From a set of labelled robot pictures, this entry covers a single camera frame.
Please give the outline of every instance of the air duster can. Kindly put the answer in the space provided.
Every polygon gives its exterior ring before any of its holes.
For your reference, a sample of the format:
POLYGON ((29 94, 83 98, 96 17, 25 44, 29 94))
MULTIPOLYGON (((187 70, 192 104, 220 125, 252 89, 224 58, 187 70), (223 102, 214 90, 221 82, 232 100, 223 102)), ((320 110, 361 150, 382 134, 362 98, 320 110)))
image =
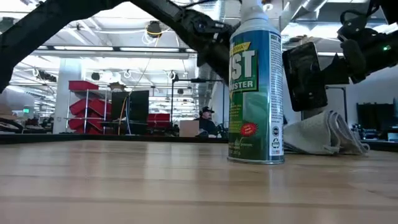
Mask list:
POLYGON ((243 0, 241 26, 230 43, 228 159, 281 164, 282 47, 261 0, 243 0))

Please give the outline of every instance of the white can cap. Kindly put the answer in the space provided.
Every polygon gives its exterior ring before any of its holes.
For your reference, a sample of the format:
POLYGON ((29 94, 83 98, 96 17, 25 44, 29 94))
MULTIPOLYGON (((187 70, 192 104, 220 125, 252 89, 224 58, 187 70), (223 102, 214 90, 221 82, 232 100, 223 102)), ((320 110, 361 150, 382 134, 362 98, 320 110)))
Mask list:
POLYGON ((242 0, 241 23, 250 19, 268 20, 268 16, 262 8, 261 0, 242 0))

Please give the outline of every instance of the wooden tabletop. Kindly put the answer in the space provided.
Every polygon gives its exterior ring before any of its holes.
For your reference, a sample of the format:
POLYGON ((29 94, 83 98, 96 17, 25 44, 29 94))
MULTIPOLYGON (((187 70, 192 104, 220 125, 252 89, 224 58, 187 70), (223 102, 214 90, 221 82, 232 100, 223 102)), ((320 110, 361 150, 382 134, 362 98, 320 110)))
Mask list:
POLYGON ((398 154, 226 160, 225 144, 0 146, 0 223, 397 223, 398 154))

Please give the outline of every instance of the pillar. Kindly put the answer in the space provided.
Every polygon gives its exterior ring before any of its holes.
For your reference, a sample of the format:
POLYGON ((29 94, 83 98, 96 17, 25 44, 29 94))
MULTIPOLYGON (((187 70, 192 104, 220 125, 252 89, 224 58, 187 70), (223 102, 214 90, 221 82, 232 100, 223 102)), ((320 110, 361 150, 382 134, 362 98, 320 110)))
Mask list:
POLYGON ((63 58, 61 59, 60 71, 57 82, 57 102, 55 104, 54 129, 53 134, 65 132, 69 105, 68 99, 70 96, 70 104, 78 101, 79 98, 75 94, 69 95, 69 81, 82 80, 81 60, 77 58, 63 58))
POLYGON ((229 89, 224 83, 216 82, 213 86, 213 93, 211 94, 211 102, 209 107, 215 112, 213 114, 213 121, 217 124, 223 122, 223 94, 224 94, 224 127, 228 127, 229 123, 229 89))

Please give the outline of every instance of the towel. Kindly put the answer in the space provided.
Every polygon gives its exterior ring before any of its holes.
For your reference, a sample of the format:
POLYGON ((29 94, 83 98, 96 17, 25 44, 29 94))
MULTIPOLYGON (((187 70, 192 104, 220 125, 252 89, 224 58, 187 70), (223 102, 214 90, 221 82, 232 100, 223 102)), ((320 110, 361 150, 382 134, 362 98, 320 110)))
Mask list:
POLYGON ((301 154, 363 155, 370 150, 335 111, 324 111, 284 128, 284 149, 301 154))

